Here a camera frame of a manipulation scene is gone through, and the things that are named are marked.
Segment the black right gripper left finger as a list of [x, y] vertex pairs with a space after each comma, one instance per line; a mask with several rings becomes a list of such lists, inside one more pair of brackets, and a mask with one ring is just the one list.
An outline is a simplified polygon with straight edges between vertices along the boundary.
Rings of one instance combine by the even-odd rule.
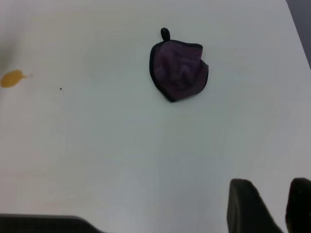
[[229, 185], [227, 225], [230, 233], [280, 233], [256, 187], [248, 180]]

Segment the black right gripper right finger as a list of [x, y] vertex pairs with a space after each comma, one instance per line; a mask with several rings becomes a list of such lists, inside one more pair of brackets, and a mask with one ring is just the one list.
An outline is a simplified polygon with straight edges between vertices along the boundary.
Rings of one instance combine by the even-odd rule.
[[285, 220], [289, 233], [311, 232], [310, 180], [306, 178], [295, 178], [292, 180]]

